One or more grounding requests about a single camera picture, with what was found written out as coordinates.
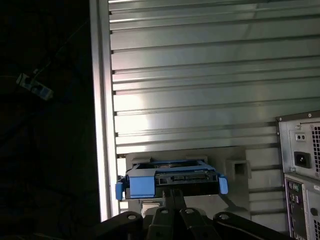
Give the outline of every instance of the ventilation grille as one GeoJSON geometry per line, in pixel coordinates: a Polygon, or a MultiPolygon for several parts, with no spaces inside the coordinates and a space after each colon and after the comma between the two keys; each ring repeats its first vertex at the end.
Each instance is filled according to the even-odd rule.
{"type": "Polygon", "coordinates": [[[313,220],[313,223],[314,223],[315,240],[319,240],[320,222],[313,220]]]}
{"type": "Polygon", "coordinates": [[[315,162],[315,171],[320,173],[320,126],[315,126],[312,131],[312,141],[313,141],[313,154],[315,162]]]}

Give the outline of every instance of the dark background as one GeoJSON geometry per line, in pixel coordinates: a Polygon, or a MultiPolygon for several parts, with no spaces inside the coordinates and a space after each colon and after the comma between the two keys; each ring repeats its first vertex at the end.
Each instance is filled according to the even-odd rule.
{"type": "Polygon", "coordinates": [[[99,222],[89,1],[2,0],[0,12],[0,220],[67,239],[99,222]],[[49,101],[17,87],[36,68],[49,101]]]}

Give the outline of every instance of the power socket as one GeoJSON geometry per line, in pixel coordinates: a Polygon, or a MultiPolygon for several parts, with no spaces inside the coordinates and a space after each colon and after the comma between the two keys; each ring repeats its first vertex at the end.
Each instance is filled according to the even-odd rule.
{"type": "Polygon", "coordinates": [[[54,91],[52,91],[50,88],[46,87],[42,83],[30,78],[28,75],[22,73],[19,75],[19,77],[16,80],[16,83],[31,91],[33,94],[37,95],[43,100],[49,100],[53,98],[54,91]]]}

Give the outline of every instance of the aluminum frame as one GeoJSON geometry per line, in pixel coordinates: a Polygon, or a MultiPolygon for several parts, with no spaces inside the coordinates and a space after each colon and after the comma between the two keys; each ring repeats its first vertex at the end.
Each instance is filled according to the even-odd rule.
{"type": "Polygon", "coordinates": [[[103,222],[120,212],[115,196],[118,171],[108,1],[90,0],[90,31],[100,220],[103,222]]]}

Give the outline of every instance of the corrugated metal wall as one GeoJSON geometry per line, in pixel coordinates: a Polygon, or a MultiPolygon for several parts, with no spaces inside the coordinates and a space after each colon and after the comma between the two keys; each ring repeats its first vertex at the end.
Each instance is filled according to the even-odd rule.
{"type": "Polygon", "coordinates": [[[285,232],[275,117],[320,109],[320,1],[244,2],[109,1],[116,153],[246,146],[252,220],[285,232]]]}

